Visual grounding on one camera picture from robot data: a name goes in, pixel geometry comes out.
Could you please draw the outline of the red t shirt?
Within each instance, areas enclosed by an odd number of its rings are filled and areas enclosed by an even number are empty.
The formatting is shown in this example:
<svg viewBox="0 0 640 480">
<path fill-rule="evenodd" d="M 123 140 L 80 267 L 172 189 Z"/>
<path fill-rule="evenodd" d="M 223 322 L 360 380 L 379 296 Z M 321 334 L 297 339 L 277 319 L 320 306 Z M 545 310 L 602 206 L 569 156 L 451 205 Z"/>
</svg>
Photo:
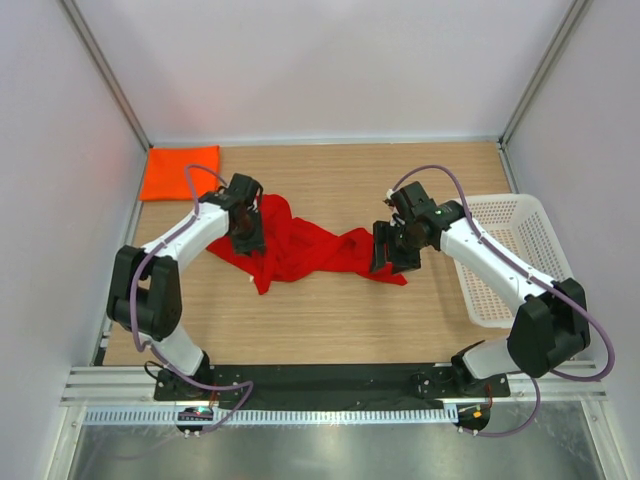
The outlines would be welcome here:
<svg viewBox="0 0 640 480">
<path fill-rule="evenodd" d="M 231 239 L 212 242 L 207 251 L 253 278 L 266 294 L 274 282 L 292 283 L 314 272 L 353 273 L 363 278 L 404 286 L 406 278 L 386 266 L 372 273 L 373 235 L 363 227 L 334 234 L 292 214 L 289 202 L 277 194 L 263 197 L 260 212 L 266 241 L 264 254 L 236 254 Z"/>
</svg>

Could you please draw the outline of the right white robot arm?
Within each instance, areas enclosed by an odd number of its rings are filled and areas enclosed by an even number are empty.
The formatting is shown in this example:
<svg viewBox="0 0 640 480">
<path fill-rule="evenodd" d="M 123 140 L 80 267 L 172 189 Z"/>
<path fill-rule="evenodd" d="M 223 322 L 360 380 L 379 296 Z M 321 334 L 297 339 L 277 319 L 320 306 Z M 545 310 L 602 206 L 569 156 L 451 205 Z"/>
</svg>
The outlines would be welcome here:
<svg viewBox="0 0 640 480">
<path fill-rule="evenodd" d="M 488 378 L 512 372 L 538 379 L 590 345 L 583 287 L 525 263 L 482 229 L 464 200 L 437 204 L 413 182 L 389 192 L 385 203 L 392 215 L 373 225 L 371 272 L 417 270 L 422 249 L 431 247 L 469 269 L 514 316 L 505 338 L 478 342 L 452 357 L 456 392 L 472 396 Z"/>
</svg>

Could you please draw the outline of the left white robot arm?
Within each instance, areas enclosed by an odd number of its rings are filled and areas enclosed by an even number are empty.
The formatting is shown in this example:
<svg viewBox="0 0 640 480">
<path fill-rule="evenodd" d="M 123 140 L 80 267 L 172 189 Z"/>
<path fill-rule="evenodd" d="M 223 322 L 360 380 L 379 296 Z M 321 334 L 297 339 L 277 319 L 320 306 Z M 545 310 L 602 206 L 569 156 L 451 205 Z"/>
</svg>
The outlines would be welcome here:
<svg viewBox="0 0 640 480">
<path fill-rule="evenodd" d="M 229 184 L 197 195 L 191 212 L 164 235 L 116 253 L 107 317 L 131 333 L 138 351 L 150 349 L 178 376 L 177 388 L 191 400 L 204 398 L 213 381 L 208 355 L 181 323 L 181 274 L 220 239 L 236 255 L 265 253 L 262 196 L 257 180 L 236 173 Z"/>
</svg>

